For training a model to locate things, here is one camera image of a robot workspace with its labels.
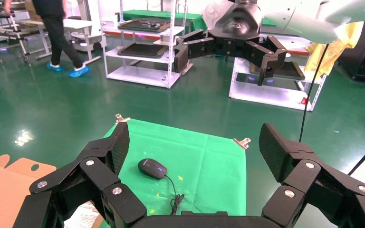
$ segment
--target green floor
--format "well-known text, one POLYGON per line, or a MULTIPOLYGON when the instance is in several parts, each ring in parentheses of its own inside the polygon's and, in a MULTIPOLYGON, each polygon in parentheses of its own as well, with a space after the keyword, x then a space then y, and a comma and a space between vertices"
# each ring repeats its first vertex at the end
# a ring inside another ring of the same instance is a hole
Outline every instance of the green floor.
MULTIPOLYGON (((116 44, 109 41, 112 47, 116 44)), ((273 123, 292 140, 299 136, 301 111, 228 98, 232 62, 195 59, 189 73, 167 90, 107 80, 103 60, 90 65, 90 75, 69 78, 47 71, 48 59, 30 58, 31 67, 24 64, 17 51, 2 53, 0 63, 0 155, 7 153, 12 161, 26 157, 61 167, 88 141, 102 137, 116 113, 226 138, 249 137, 247 214, 259 215, 278 186, 259 152, 262 124, 273 123), (33 140, 18 146, 15 141, 22 130, 33 140)), ((70 60, 63 59, 63 67, 71 70, 70 60)), ((110 68, 120 65, 120 60, 112 60, 110 68)), ((365 153, 365 83, 334 69, 314 112, 307 115, 303 142, 329 165, 350 171, 365 153)), ((365 164, 354 176, 365 182, 365 164)), ((305 213, 319 212, 308 206, 305 213)), ((313 226, 297 227, 328 227, 318 218, 300 218, 300 224, 313 226)))

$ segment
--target metal shelf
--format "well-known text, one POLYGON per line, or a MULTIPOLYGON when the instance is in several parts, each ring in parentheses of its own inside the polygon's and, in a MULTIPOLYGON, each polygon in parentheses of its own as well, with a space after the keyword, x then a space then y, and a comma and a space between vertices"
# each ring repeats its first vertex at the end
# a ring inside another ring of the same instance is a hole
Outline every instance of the metal shelf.
POLYGON ((122 66, 107 75, 107 78, 126 82, 135 82, 151 86, 169 88, 173 86, 180 74, 172 72, 170 84, 167 82, 167 71, 143 68, 138 66, 122 66))
MULTIPOLYGON (((301 102, 304 98, 307 98, 307 92, 310 90, 311 79, 305 79, 303 81, 293 80, 289 78, 283 78, 274 76, 273 78, 280 78, 283 80, 292 80, 296 83, 298 90, 294 89, 286 89, 279 87, 272 87, 268 85, 257 86, 256 84, 238 82, 237 75, 238 73, 247 74, 247 75, 258 75, 250 73, 250 63, 241 58, 234 59, 234 67, 233 74, 231 76, 231 84, 230 84, 230 93, 229 97, 258 102, 263 104, 270 104, 275 106, 288 107, 298 110, 304 110, 305 105, 301 102)), ((314 99, 309 99, 309 103, 307 105, 307 111, 313 111, 317 99, 320 95, 322 86, 324 85, 325 78, 327 76, 323 75, 322 77, 316 79, 314 84, 318 84, 316 95, 314 99)))
POLYGON ((136 57, 136 56, 120 56, 118 54, 119 48, 115 48, 111 51, 106 52, 106 56, 116 57, 116 58, 127 58, 127 59, 135 59, 140 61, 148 61, 148 62, 155 62, 155 63, 169 63, 169 51, 167 50, 161 58, 145 58, 145 57, 136 57))
MULTIPOLYGON (((304 97, 307 97, 307 94, 303 91, 277 88, 267 85, 258 86, 256 84, 236 81, 232 84, 229 97, 304 110, 305 105, 302 104, 301 101, 304 97)), ((307 110, 311 111, 311 108, 312 106, 309 102, 307 110)))
MULTIPOLYGON (((143 35, 143 36, 170 36, 171 28, 168 28, 166 31, 163 32, 147 32, 147 31, 136 31, 136 30, 128 30, 128 29, 119 29, 117 26, 103 26, 104 32, 125 32, 125 33, 135 33, 136 35, 143 35)), ((184 27, 182 26, 174 26, 173 27, 173 36, 179 34, 180 32, 184 31, 184 27)))
MULTIPOLYGON (((170 28, 163 32, 147 32, 147 31, 136 31, 136 30, 128 30, 128 29, 119 29, 117 26, 109 26, 103 23, 101 15, 100 15, 100 25, 102 30, 102 37, 104 38, 104 34, 107 33, 111 35, 111 33, 121 33, 121 47, 125 46, 125 33, 132 33, 133 42, 136 42, 137 35, 148 35, 148 36, 159 36, 163 37, 170 37, 168 42, 161 42, 164 46, 168 46, 168 50, 162 55, 161 58, 145 58, 145 57, 135 57, 135 56, 120 56, 118 55, 118 51, 120 48, 116 48, 110 51, 106 51, 105 47, 103 47, 104 53, 104 67, 106 71, 106 78, 116 79, 121 81, 127 82, 135 82, 145 85, 151 86, 159 86, 165 87, 170 89, 177 79, 180 77, 180 73, 175 73, 172 71, 173 62, 174 62, 174 36, 181 33, 184 35, 185 33, 185 23, 187 19, 187 0, 184 0, 184 19, 182 26, 175 26, 175 12, 176 12, 176 1, 171 0, 171 5, 175 6, 171 8, 170 13, 170 28), (117 57, 123 59, 122 67, 118 68, 117 70, 108 73, 107 68, 107 57, 117 57), (125 59, 133 59, 130 65, 127 65, 125 59), (142 67, 135 67, 132 66, 139 61, 148 61, 148 62, 157 62, 157 63, 164 63, 167 64, 167 70, 157 70, 157 69, 149 69, 149 68, 142 68, 142 67)), ((120 23, 124 22, 124 15, 123 15, 123 0, 119 1, 120 3, 120 23)), ((187 64, 187 67, 182 72, 186 72, 192 64, 187 64)))

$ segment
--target green mat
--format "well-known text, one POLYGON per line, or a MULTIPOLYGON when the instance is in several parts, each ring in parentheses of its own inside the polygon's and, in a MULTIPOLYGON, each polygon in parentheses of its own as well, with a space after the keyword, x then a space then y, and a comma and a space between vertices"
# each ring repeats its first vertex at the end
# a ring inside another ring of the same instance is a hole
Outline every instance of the green mat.
MULTIPOLYGON (((144 158, 164 165, 177 194, 185 194, 177 215, 182 210, 246 215, 245 152, 232 139, 139 120, 128 121, 128 127, 129 153, 119 177, 146 206, 148 216, 170 214, 174 191, 168 179, 155 180, 138 170, 144 158)), ((107 227, 103 222, 101 228, 107 227)))
MULTIPOLYGON (((128 10, 124 11, 124 20, 132 20, 135 18, 148 18, 148 17, 157 17, 161 19, 170 19, 170 12, 160 12, 160 11, 150 11, 150 10, 128 10)), ((175 14, 176 20, 183 20, 184 14, 183 13, 176 13, 175 14)), ((194 13, 187 13, 187 26, 191 23, 191 31, 203 29, 206 31, 208 27, 205 24, 205 21, 200 14, 194 13)))

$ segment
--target black computer mouse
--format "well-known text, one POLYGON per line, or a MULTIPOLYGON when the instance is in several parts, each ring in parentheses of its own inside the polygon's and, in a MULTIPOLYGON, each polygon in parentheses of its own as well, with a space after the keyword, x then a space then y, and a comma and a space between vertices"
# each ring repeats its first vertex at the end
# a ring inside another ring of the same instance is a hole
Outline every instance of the black computer mouse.
POLYGON ((150 158, 145 158, 140 161, 138 163, 138 168, 143 174, 156 179, 163 178, 167 173, 166 167, 150 158))

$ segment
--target red object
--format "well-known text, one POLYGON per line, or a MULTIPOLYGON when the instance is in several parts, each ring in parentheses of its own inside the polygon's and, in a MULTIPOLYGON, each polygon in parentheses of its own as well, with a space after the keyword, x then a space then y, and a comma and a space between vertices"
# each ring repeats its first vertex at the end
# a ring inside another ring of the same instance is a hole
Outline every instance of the red object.
POLYGON ((305 104, 306 104, 306 102, 308 102, 307 97, 303 97, 303 100, 301 100, 302 105, 305 105, 305 104))

